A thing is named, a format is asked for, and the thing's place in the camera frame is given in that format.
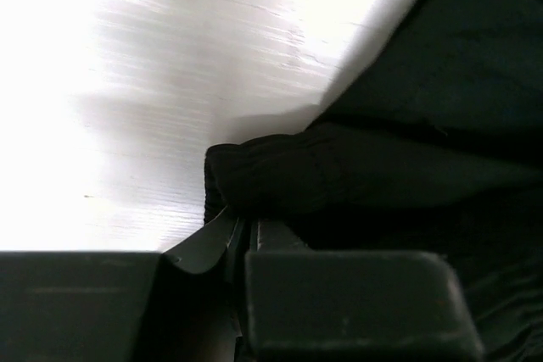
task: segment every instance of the black garment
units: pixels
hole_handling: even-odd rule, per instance
[[[206,156],[228,204],[316,248],[447,255],[489,360],[543,354],[543,0],[420,0],[307,131]]]

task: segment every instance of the ribbed cuff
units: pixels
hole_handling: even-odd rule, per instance
[[[205,160],[206,220],[229,206],[251,216],[307,214],[344,200],[333,135],[320,126],[241,145],[210,148]]]

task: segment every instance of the scratched surface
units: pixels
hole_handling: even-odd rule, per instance
[[[0,249],[43,250],[196,231],[205,149],[303,129],[412,3],[0,1]]]

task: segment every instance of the white surface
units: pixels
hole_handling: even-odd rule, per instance
[[[0,249],[42,250],[197,230],[205,149],[302,130],[412,2],[0,1]]]

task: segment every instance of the black fabric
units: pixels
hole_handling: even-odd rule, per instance
[[[306,131],[212,147],[206,214],[442,253],[489,360],[543,348],[543,0],[419,0]]]

